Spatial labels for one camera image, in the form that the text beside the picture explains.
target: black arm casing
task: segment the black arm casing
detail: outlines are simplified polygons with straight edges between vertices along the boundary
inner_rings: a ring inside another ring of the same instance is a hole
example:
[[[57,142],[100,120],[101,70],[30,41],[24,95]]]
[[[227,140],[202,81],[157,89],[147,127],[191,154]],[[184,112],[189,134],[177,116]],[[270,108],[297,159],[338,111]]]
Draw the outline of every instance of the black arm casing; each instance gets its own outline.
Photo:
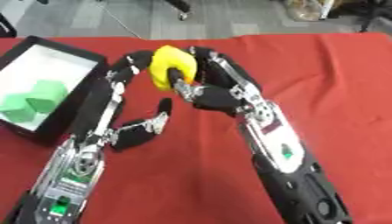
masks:
[[[341,197],[307,150],[294,173],[281,173],[263,155],[255,154],[257,174],[288,224],[352,224]]]

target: chair leg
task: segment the chair leg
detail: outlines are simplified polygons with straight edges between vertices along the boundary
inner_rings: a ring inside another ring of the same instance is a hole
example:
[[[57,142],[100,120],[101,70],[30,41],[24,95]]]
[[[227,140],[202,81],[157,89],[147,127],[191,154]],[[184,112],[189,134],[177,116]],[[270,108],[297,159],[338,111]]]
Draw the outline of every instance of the chair leg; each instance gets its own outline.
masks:
[[[182,11],[184,13],[189,13],[191,11],[191,6],[189,3],[184,2],[183,0],[165,0],[175,8],[177,8],[179,11]]]

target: black tray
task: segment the black tray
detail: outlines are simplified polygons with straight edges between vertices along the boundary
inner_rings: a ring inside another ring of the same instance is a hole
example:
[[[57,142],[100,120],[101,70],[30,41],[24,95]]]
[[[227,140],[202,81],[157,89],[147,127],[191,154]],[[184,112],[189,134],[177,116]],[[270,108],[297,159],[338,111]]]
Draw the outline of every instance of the black tray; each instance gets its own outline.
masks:
[[[44,46],[96,62],[95,66],[84,76],[76,88],[68,93],[67,98],[35,129],[35,131],[0,119],[0,123],[4,123],[8,128],[18,134],[29,137],[37,143],[50,145],[54,144],[69,127],[92,86],[90,84],[106,74],[108,71],[108,63],[106,58],[100,54],[81,50],[69,45],[63,45],[51,40],[30,36],[14,46],[0,58],[0,71],[35,45]]]

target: green light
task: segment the green light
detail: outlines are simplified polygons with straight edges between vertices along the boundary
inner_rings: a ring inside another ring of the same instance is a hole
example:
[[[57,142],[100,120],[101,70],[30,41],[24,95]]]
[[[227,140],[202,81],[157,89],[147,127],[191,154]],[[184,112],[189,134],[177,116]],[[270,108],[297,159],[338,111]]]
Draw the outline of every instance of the green light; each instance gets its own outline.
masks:
[[[59,199],[53,203],[50,213],[63,216],[68,209],[70,201],[69,198],[60,196]]]
[[[292,157],[293,153],[292,153],[289,145],[287,145],[285,143],[282,144],[282,154],[287,159]]]

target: wheel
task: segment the wheel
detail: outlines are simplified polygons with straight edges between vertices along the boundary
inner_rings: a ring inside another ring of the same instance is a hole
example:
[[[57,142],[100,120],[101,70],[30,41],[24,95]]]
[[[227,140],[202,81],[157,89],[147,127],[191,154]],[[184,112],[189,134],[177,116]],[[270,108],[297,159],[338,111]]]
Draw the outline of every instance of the wheel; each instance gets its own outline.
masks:
[[[181,11],[181,12],[178,14],[178,19],[181,20],[181,21],[186,20],[188,17],[189,17],[189,13],[185,13],[185,12],[182,12],[182,11]]]

